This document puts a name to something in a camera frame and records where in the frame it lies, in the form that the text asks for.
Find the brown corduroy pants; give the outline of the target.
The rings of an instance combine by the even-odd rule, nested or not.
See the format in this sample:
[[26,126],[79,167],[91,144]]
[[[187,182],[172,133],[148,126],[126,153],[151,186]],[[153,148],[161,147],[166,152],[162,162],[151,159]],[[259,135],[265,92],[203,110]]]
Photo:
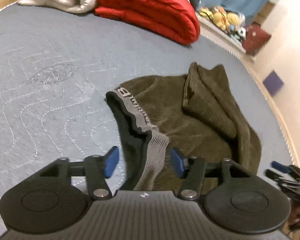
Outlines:
[[119,129],[127,179],[123,190],[178,190],[174,147],[211,163],[229,158],[256,173],[261,143],[230,91],[223,65],[192,63],[180,76],[142,76],[106,93]]

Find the yellow plush toy pile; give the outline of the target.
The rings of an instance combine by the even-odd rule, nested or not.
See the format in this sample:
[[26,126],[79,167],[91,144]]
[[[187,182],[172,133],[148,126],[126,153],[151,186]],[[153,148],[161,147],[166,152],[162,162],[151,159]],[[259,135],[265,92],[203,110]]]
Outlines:
[[245,23],[245,16],[241,12],[226,11],[222,6],[212,9],[201,7],[199,14],[227,34],[234,34]]

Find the folded red quilt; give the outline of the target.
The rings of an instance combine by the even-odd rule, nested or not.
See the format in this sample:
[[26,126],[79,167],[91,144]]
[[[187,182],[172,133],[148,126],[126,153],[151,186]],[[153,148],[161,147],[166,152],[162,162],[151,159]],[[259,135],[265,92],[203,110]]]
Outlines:
[[188,0],[97,0],[95,15],[157,33],[182,45],[200,36],[200,23]]

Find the purple wall paper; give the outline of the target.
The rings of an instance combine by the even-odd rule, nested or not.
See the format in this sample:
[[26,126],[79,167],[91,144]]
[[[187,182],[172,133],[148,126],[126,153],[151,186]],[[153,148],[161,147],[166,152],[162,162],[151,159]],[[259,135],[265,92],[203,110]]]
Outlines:
[[284,86],[284,82],[275,71],[270,72],[262,83],[271,96],[274,96]]

